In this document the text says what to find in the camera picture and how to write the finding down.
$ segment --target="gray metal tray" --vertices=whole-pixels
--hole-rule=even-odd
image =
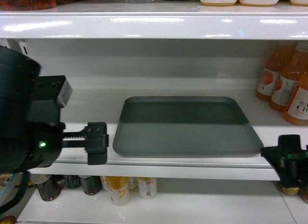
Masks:
[[[123,157],[252,157],[263,147],[228,97],[131,97],[115,133],[113,149]]]

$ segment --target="black cable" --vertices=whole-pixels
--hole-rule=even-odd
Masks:
[[[28,171],[23,172],[21,184],[18,188],[16,195],[14,196],[12,200],[10,200],[8,203],[0,207],[0,214],[3,214],[4,212],[13,208],[21,201],[21,199],[24,197],[25,192],[27,190],[29,178],[30,178],[30,173]]]

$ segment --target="store shelf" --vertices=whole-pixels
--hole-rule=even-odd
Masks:
[[[257,154],[247,158],[124,158],[112,149],[125,99],[137,95],[223,95],[235,99],[256,130],[264,146],[276,146],[278,136],[300,134],[302,147],[308,143],[308,127],[298,127],[283,120],[266,102],[258,100],[254,91],[204,90],[75,90],[70,104],[63,109],[63,121],[68,131],[79,131],[87,121],[105,121],[110,134],[108,162],[88,166],[82,149],[63,149],[57,161],[49,168],[33,169],[33,173],[127,175],[166,178],[279,180],[274,169]]]
[[[0,38],[306,40],[308,11],[274,7],[206,7],[199,0],[129,4],[75,2],[37,12],[0,12]]]
[[[306,224],[308,220],[308,204],[304,202],[298,194],[293,196],[283,194],[282,192],[280,192],[280,194],[292,213],[296,224]]]
[[[114,206],[106,191],[87,196],[64,188],[50,202],[36,191],[18,218],[20,224],[295,224],[273,182],[158,178],[152,199],[134,189],[129,202]]]

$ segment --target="green led light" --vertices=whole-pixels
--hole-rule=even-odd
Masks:
[[[38,143],[39,148],[43,148],[43,147],[45,147],[46,145],[47,145],[47,144],[46,144],[45,141],[40,141],[40,142]]]

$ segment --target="bottle label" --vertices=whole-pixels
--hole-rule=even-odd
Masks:
[[[138,178],[139,194],[143,198],[152,198],[157,192],[157,179],[152,178],[150,181],[142,181]]]
[[[297,119],[308,120],[308,91],[297,86],[286,112]]]
[[[128,184],[120,189],[109,188],[109,196],[111,201],[117,206],[125,205],[129,200]]]
[[[129,189],[134,189],[137,187],[137,179],[135,177],[130,177],[128,180]]]
[[[258,85],[258,92],[263,95],[272,95],[280,72],[271,71],[265,68]]]
[[[297,81],[279,76],[271,100],[278,105],[287,106],[297,86]]]

